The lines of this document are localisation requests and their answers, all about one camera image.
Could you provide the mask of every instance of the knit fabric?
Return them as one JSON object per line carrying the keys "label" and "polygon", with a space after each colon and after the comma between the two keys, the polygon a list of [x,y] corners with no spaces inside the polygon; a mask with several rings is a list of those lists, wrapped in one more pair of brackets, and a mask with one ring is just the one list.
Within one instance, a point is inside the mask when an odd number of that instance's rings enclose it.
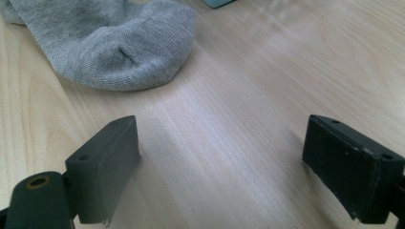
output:
{"label": "knit fabric", "polygon": [[170,81],[190,53],[196,20],[169,0],[0,0],[0,11],[27,25],[57,73],[114,91]]}

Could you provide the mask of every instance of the round hole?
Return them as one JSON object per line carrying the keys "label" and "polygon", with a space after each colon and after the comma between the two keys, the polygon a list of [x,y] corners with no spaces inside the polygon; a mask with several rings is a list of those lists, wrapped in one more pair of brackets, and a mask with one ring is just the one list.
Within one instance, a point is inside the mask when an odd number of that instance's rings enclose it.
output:
{"label": "round hole", "polygon": [[385,154],[381,155],[381,157],[383,157],[384,159],[393,159],[392,156],[385,155]]}
{"label": "round hole", "polygon": [[81,160],[81,161],[84,161],[84,160],[87,160],[87,159],[89,159],[89,156],[86,156],[86,155],[81,156],[81,157],[78,158],[78,160]]}
{"label": "round hole", "polygon": [[41,188],[47,185],[47,183],[49,183],[50,180],[51,178],[48,176],[34,177],[33,179],[30,180],[30,182],[27,183],[27,189],[33,190]]}

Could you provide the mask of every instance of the gray sock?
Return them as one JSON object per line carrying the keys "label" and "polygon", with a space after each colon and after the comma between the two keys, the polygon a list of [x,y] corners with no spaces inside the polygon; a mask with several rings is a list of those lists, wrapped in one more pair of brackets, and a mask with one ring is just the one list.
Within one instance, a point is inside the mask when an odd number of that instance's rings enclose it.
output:
{"label": "gray sock", "polygon": [[170,81],[191,50],[196,19],[168,0],[0,0],[0,8],[28,26],[57,73],[116,91]]}

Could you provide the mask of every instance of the wooden table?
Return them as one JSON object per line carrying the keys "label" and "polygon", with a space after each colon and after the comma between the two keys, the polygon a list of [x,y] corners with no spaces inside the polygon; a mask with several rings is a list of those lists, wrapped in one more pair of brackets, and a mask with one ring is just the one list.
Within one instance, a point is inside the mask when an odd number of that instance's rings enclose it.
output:
{"label": "wooden table", "polygon": [[[14,185],[135,115],[142,164],[117,228],[394,228],[352,221],[301,161],[310,114],[405,156],[405,2],[239,0],[199,14],[169,84],[94,90],[56,75],[27,28],[0,19],[0,208]],[[102,225],[77,228],[103,228]]]}

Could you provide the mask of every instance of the light wood tabletop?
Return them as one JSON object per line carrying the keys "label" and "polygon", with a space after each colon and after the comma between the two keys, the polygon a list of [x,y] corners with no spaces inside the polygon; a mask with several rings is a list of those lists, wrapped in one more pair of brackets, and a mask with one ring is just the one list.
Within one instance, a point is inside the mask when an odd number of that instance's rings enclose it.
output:
{"label": "light wood tabletop", "polygon": [[135,115],[143,161],[113,228],[394,228],[394,215],[351,220],[302,152],[317,114],[405,156],[405,1],[183,2],[199,15],[193,51],[141,92],[56,75],[30,31],[0,19],[0,209],[20,180],[64,172],[108,122]]}

